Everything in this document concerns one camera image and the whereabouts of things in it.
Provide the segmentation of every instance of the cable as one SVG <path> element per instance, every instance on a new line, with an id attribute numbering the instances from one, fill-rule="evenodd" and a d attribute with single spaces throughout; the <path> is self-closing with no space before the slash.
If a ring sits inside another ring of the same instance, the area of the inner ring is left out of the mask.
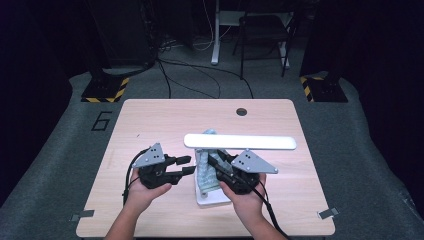
<path id="1" fill-rule="evenodd" d="M 165 72 L 165 68 L 162 65 L 161 61 L 157 61 L 159 64 L 159 69 L 162 71 L 163 76 L 165 77 L 166 84 L 168 85 L 168 98 L 171 99 L 171 85 L 169 84 L 169 77 Z"/>
<path id="2" fill-rule="evenodd" d="M 164 37 L 162 44 L 159 46 L 158 50 L 160 53 L 164 53 L 166 51 L 171 51 L 173 47 L 184 46 L 184 45 L 173 45 L 177 42 L 175 39 L 171 39 Z"/>
<path id="3" fill-rule="evenodd" d="M 206 46 L 205 48 L 196 48 L 195 45 L 193 45 L 194 49 L 196 49 L 198 51 L 204 51 L 204 50 L 208 49 L 210 46 L 212 46 L 212 43 L 214 42 L 212 24 L 211 24 L 211 20 L 209 19 L 208 11 L 206 10 L 205 0 L 203 0 L 203 9 L 205 10 L 205 15 L 206 15 L 206 18 L 208 19 L 208 23 L 209 23 L 209 29 L 211 30 L 211 40 L 209 41 L 208 46 Z"/>
<path id="4" fill-rule="evenodd" d="M 233 177 L 237 181 L 240 181 L 243 184 L 248 185 L 250 187 L 250 189 L 252 189 L 252 191 L 254 193 L 256 193 L 256 195 L 258 195 L 258 197 L 264 202 L 266 209 L 268 210 L 269 216 L 271 217 L 272 224 L 274 225 L 275 229 L 277 229 L 277 231 L 280 232 L 281 235 L 283 235 L 286 239 L 290 240 L 290 237 L 278 225 L 277 218 L 275 217 L 274 211 L 272 210 L 271 203 L 269 202 L 269 199 L 268 199 L 268 193 L 266 191 L 265 185 L 262 182 L 259 181 L 261 183 L 261 186 L 263 187 L 263 189 L 265 191 L 266 199 L 265 199 L 264 196 L 262 196 L 262 194 L 260 192 L 258 192 L 258 190 L 256 190 L 256 186 L 250 185 L 248 182 L 246 182 L 244 179 L 242 179 L 238 176 L 233 175 Z"/>
<path id="5" fill-rule="evenodd" d="M 241 0 L 239 1 L 238 5 L 237 5 L 236 11 L 239 11 L 240 10 L 240 5 L 241 5 Z M 229 26 L 227 28 L 227 30 L 221 36 L 219 36 L 219 41 L 221 41 L 221 38 L 223 38 L 225 36 L 225 34 L 227 34 L 228 31 L 230 31 L 231 27 L 232 26 Z"/>
<path id="6" fill-rule="evenodd" d="M 202 94 L 204 94 L 204 95 L 206 95 L 206 96 L 209 96 L 209 97 L 211 97 L 211 98 L 213 98 L 213 99 L 219 99 L 220 97 L 221 97 L 221 85 L 219 84 L 219 82 L 214 78 L 214 77 L 212 77 L 211 75 L 209 75 L 208 73 L 206 73 L 205 71 L 202 71 L 202 70 L 200 70 L 200 69 L 198 69 L 198 68 L 196 68 L 196 67 L 194 67 L 194 66 L 191 66 L 190 64 L 188 64 L 188 63 L 186 63 L 186 62 L 183 62 L 183 61 L 180 61 L 180 60 L 169 60 L 169 59 L 167 59 L 167 61 L 176 61 L 176 62 L 179 62 L 179 63 L 182 63 L 182 64 L 184 64 L 184 66 L 189 66 L 189 67 L 191 67 L 191 68 L 193 68 L 193 69 L 195 69 L 195 70 L 197 70 L 197 71 L 199 71 L 199 72 L 201 72 L 201 73 L 203 73 L 203 74 L 205 74 L 206 76 L 208 76 L 210 79 L 212 79 L 215 83 L 216 83 L 216 85 L 218 86 L 218 97 L 213 97 L 213 96 L 211 96 L 211 95 L 209 95 L 209 94 L 207 94 L 207 93 L 204 93 L 204 92 L 201 92 L 201 91 L 198 91 L 198 90 L 195 90 L 195 89 L 191 89 L 191 88 L 189 88 L 189 87 L 187 87 L 187 86 L 183 86 L 182 84 L 179 84 L 179 83 L 176 83 L 176 84 L 178 84 L 178 85 L 180 85 L 180 86 L 182 86 L 182 87 L 184 87 L 184 88 L 187 88 L 187 89 L 189 89 L 189 90 L 192 90 L 192 91 L 195 91 L 195 92 L 199 92 L 199 93 L 202 93 Z"/>
<path id="7" fill-rule="evenodd" d="M 186 64 L 182 64 L 182 63 L 169 62 L 169 61 L 166 61 L 166 60 L 164 60 L 164 59 L 159 59 L 159 60 L 160 60 L 161 62 L 168 63 L 168 64 L 173 64 L 173 65 L 179 65 L 179 66 L 189 66 L 189 67 L 196 67 L 196 68 L 205 68 L 205 69 L 211 69 L 211 70 L 221 71 L 221 72 L 229 73 L 229 74 L 231 74 L 231 75 L 235 75 L 235 76 L 239 77 L 242 81 L 244 81 L 244 82 L 246 83 L 246 85 L 247 85 L 247 87 L 248 87 L 248 89 L 249 89 L 249 92 L 250 92 L 250 97 L 251 97 L 252 99 L 254 99 L 254 97 L 253 97 L 253 93 L 252 93 L 252 88 L 250 87 L 249 82 L 248 82 L 248 81 L 247 81 L 244 77 L 241 77 L 240 75 L 238 75 L 238 74 L 236 74 L 236 73 L 234 73 L 234 72 L 231 72 L 231 71 L 228 71 L 228 70 L 224 70 L 224 69 L 213 68 L 213 67 L 207 67 L 207 66 L 195 65 L 195 64 L 188 64 L 188 63 L 186 63 Z"/>
<path id="8" fill-rule="evenodd" d="M 128 192 L 130 191 L 130 186 L 131 184 L 138 178 L 136 178 L 135 180 L 131 181 L 131 183 L 129 183 L 130 181 L 130 173 L 131 173 L 131 169 L 132 169 L 132 165 L 134 164 L 134 162 L 137 160 L 138 157 L 140 157 L 142 154 L 144 154 L 145 152 L 147 152 L 147 150 L 149 150 L 149 148 L 142 150 L 141 152 L 139 152 L 137 155 L 135 155 L 135 157 L 133 158 L 133 160 L 131 161 L 130 165 L 128 166 L 128 170 L 127 170 L 127 175 L 125 178 L 125 188 L 124 188 L 124 192 L 122 193 L 123 198 L 123 204 L 125 205 L 125 202 L 127 201 L 128 198 Z"/>

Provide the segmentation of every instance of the person's hand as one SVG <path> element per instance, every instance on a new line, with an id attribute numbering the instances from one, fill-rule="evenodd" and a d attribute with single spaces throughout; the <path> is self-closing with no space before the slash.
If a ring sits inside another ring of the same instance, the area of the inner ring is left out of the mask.
<path id="1" fill-rule="evenodd" d="M 259 174 L 259 181 L 265 186 L 266 174 Z M 245 195 L 237 195 L 231 190 L 225 182 L 219 183 L 224 194 L 233 202 L 234 210 L 243 224 L 248 224 L 251 221 L 262 221 L 264 217 L 262 215 L 263 201 L 256 195 L 255 192 L 250 192 Z M 265 189 L 261 184 L 256 186 L 256 190 L 265 195 Z"/>
<path id="2" fill-rule="evenodd" d="M 144 210 L 146 210 L 152 201 L 168 192 L 172 185 L 170 183 L 164 184 L 160 187 L 154 189 L 148 189 L 145 187 L 138 178 L 138 168 L 134 168 L 131 180 L 135 180 L 131 185 L 128 193 L 128 199 L 124 205 L 124 208 L 131 208 L 135 213 L 141 214 Z"/>

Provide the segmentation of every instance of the yellow and black hazard tape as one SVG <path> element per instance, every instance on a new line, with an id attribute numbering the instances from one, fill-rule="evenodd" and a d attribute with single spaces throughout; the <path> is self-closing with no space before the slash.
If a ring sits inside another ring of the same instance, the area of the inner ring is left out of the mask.
<path id="1" fill-rule="evenodd" d="M 81 98 L 81 102 L 92 102 L 92 103 L 118 102 L 121 99 L 122 95 L 124 94 L 125 88 L 127 87 L 127 84 L 129 81 L 130 81 L 129 78 L 126 78 L 122 81 L 121 86 L 119 87 L 119 90 L 116 93 L 116 96 L 113 98 Z"/>
<path id="2" fill-rule="evenodd" d="M 321 77 L 313 77 L 312 79 L 324 80 Z M 305 91 L 305 95 L 306 95 L 306 98 L 308 99 L 308 102 L 314 102 L 314 97 L 312 96 L 311 89 L 309 88 L 309 85 L 308 85 L 308 78 L 305 76 L 300 77 L 300 82 L 302 83 L 303 90 Z"/>

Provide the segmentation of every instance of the hole in table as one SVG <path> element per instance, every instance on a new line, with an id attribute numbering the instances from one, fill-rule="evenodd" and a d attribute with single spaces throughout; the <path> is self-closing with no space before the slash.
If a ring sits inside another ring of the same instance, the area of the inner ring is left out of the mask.
<path id="1" fill-rule="evenodd" d="M 247 110 L 245 108 L 238 108 L 236 110 L 237 115 L 239 116 L 245 116 L 247 114 Z"/>

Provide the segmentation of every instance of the gray carpet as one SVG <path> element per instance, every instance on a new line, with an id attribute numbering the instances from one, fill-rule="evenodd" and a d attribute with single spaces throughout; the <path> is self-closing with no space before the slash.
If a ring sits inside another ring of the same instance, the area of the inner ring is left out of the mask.
<path id="1" fill-rule="evenodd" d="M 221 44 L 216 68 L 238 73 L 238 56 L 231 55 L 233 44 Z M 371 141 L 355 88 L 343 79 L 340 82 L 348 103 L 307 102 L 298 77 L 305 44 L 306 39 L 296 40 L 289 58 L 291 68 L 283 79 L 278 60 L 247 62 L 245 78 L 254 98 L 294 102 L 328 204 L 341 212 L 334 218 L 335 234 L 327 239 L 423 239 L 423 220 Z M 211 67 L 211 52 L 212 48 L 174 47 L 159 57 Z M 171 82 L 172 98 L 251 98 L 248 85 L 233 74 L 163 66 L 173 81 L 185 86 Z M 78 239 L 77 222 L 68 220 L 84 209 L 123 102 L 169 96 L 158 64 L 131 77 L 117 103 L 80 102 L 90 78 L 82 74 L 70 79 L 73 96 L 66 112 L 0 209 L 0 239 Z M 110 119 L 106 130 L 91 131 L 101 112 L 111 112 L 102 115 Z"/>

